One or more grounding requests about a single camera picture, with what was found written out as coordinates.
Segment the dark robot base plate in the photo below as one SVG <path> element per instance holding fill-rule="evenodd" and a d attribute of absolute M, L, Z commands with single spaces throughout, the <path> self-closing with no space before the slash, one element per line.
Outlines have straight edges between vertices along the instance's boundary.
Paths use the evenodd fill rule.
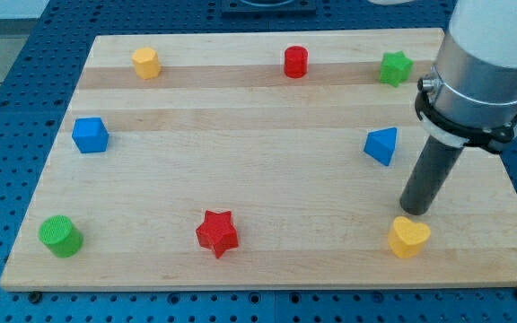
<path fill-rule="evenodd" d="M 315 0 L 220 0 L 222 15 L 316 13 Z"/>

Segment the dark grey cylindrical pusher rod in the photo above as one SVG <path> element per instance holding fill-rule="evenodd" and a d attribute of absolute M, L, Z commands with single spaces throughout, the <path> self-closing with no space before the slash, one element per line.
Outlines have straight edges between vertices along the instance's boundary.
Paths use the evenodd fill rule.
<path fill-rule="evenodd" d="M 428 137 L 399 199 L 406 213 L 422 215 L 428 211 L 462 151 Z"/>

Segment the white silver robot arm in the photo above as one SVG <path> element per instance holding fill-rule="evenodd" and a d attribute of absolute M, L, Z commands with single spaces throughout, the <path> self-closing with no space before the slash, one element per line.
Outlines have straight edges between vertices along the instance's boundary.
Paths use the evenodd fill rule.
<path fill-rule="evenodd" d="M 459 0 L 415 111 L 429 137 L 400 197 L 424 214 L 466 147 L 503 152 L 517 136 L 517 0 Z"/>

